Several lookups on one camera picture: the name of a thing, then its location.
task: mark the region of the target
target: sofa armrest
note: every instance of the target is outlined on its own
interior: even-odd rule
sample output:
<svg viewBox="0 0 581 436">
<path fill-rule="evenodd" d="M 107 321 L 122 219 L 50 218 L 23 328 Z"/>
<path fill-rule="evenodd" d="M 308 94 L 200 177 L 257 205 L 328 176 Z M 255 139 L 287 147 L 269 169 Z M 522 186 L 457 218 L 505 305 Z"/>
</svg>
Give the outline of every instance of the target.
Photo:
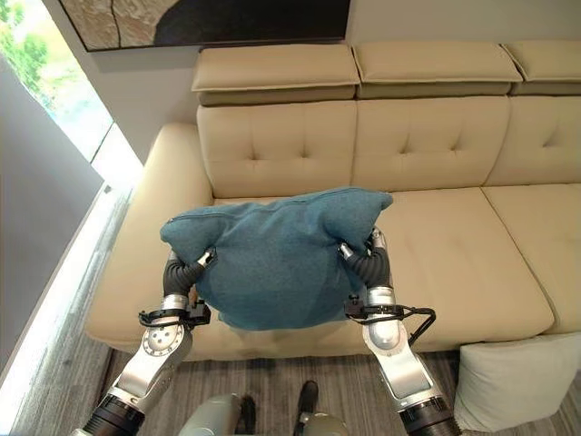
<svg viewBox="0 0 581 436">
<path fill-rule="evenodd" d="M 95 292 L 85 331 L 103 342 L 139 343 L 141 310 L 159 308 L 169 246 L 160 229 L 177 213 L 213 203 L 197 127 L 159 132 Z"/>
</svg>

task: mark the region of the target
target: painting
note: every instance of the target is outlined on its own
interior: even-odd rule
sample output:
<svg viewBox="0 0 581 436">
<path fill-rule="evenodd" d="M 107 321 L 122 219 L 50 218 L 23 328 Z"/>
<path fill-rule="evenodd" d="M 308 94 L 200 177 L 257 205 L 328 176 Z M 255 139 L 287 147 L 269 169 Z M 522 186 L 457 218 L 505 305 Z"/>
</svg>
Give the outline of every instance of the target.
<svg viewBox="0 0 581 436">
<path fill-rule="evenodd" d="M 87 51 L 344 39 L 350 0 L 60 0 Z"/>
</svg>

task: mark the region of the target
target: floor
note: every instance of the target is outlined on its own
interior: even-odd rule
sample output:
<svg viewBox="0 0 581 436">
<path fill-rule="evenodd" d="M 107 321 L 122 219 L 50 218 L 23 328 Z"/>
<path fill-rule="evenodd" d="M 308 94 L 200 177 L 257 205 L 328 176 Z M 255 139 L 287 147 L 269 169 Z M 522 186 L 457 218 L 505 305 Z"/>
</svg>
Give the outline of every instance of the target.
<svg viewBox="0 0 581 436">
<path fill-rule="evenodd" d="M 130 355 L 112 351 L 83 335 L 89 301 L 117 230 L 118 224 L 112 223 L 95 252 L 74 304 L 66 314 L 64 327 L 44 355 L 41 370 L 32 382 L 11 435 L 63 436 L 83 427 L 103 393 L 130 359 Z M 458 353 L 429 353 L 423 357 L 448 404 L 453 404 Z M 291 434 L 300 387 L 309 379 L 320 386 L 319 410 L 341 417 L 352 435 L 406 434 L 398 415 L 390 408 L 377 364 L 371 356 L 362 355 L 183 363 L 159 406 L 146 417 L 139 434 L 175 435 L 205 399 L 231 391 L 248 393 L 255 399 L 260 434 Z M 496 435 L 581 435 L 580 392 L 578 374 L 558 413 Z"/>
</svg>

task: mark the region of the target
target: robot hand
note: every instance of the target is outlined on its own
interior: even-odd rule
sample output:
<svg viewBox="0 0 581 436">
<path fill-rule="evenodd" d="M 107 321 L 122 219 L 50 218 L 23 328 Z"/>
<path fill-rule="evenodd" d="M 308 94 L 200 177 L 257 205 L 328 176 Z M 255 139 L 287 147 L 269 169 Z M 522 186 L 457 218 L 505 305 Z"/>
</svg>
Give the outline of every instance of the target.
<svg viewBox="0 0 581 436">
<path fill-rule="evenodd" d="M 410 345 L 435 321 L 429 308 L 396 304 L 385 238 L 375 227 L 367 243 L 368 252 L 355 253 L 346 244 L 340 255 L 350 269 L 365 283 L 364 301 L 353 295 L 345 302 L 348 318 L 363 325 L 363 340 L 375 354 L 381 375 L 395 410 L 408 434 L 414 436 L 459 435 L 453 413 L 421 359 Z M 413 314 L 428 315 L 409 336 L 402 320 Z"/>
<path fill-rule="evenodd" d="M 203 300 L 190 304 L 190 289 L 215 259 L 207 250 L 193 265 L 186 265 L 174 252 L 163 272 L 163 302 L 160 310 L 139 314 L 147 328 L 137 353 L 127 362 L 104 399 L 82 430 L 72 436 L 131 436 L 137 433 L 145 414 L 169 387 L 173 372 L 192 347 L 191 330 L 210 322 L 210 309 Z"/>
</svg>

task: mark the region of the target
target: black shoe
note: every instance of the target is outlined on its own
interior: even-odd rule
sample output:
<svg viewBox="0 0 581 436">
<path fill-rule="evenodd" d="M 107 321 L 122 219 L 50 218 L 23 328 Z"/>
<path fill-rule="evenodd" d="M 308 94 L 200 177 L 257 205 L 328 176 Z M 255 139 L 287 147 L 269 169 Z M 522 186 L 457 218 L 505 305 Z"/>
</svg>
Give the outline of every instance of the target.
<svg viewBox="0 0 581 436">
<path fill-rule="evenodd" d="M 235 434 L 254 434 L 256 432 L 256 403 L 250 395 L 241 400 L 240 418 Z"/>
<path fill-rule="evenodd" d="M 304 424 L 300 422 L 303 413 L 314 413 L 319 399 L 319 385 L 313 380 L 306 381 L 300 390 L 299 404 L 297 406 L 297 419 L 294 424 L 292 436 L 301 436 Z"/>
</svg>

